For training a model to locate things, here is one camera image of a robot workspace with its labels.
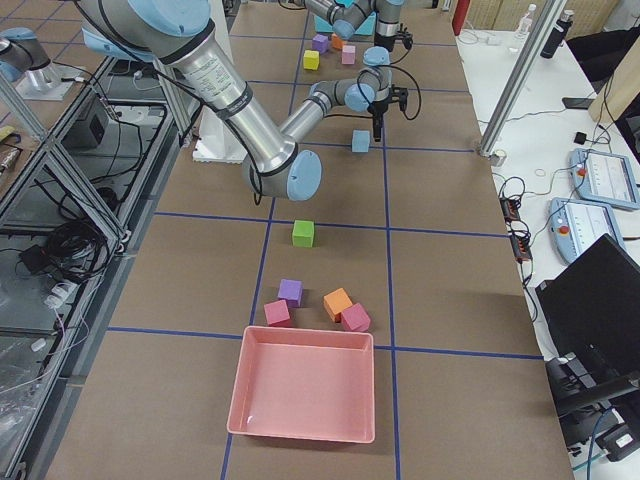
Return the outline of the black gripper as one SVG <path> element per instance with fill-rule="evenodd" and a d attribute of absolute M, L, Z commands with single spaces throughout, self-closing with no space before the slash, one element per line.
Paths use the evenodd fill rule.
<path fill-rule="evenodd" d="M 396 32 L 384 34 L 376 32 L 374 35 L 374 45 L 383 47 L 386 50 L 393 50 L 395 48 L 396 36 Z"/>
<path fill-rule="evenodd" d="M 374 141 L 382 139 L 383 130 L 383 118 L 389 109 L 390 101 L 383 99 L 379 101 L 371 102 L 367 108 L 367 111 L 372 116 L 372 135 Z"/>

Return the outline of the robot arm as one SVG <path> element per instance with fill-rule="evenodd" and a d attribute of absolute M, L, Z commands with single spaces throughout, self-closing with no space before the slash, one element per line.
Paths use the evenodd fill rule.
<path fill-rule="evenodd" d="M 243 172 L 254 197 L 310 199 L 321 183 L 318 155 L 299 143 L 338 106 L 353 111 L 385 107 L 391 95 L 389 53 L 399 26 L 399 1 L 306 1 L 323 15 L 334 33 L 347 40 L 370 15 L 381 32 L 364 54 L 364 66 L 352 79 L 321 81 L 282 124 L 277 125 L 236 71 L 215 38 L 207 1 L 79 1 L 88 47 L 114 57 L 131 57 L 178 70 L 189 93 L 208 107 L 247 152 Z"/>
<path fill-rule="evenodd" d="M 284 6 L 295 5 L 322 18 L 342 40 L 351 39 L 360 26 L 372 15 L 376 17 L 374 45 L 392 52 L 400 32 L 400 16 L 405 2 L 402 0 L 358 0 L 345 6 L 337 1 L 286 1 Z"/>

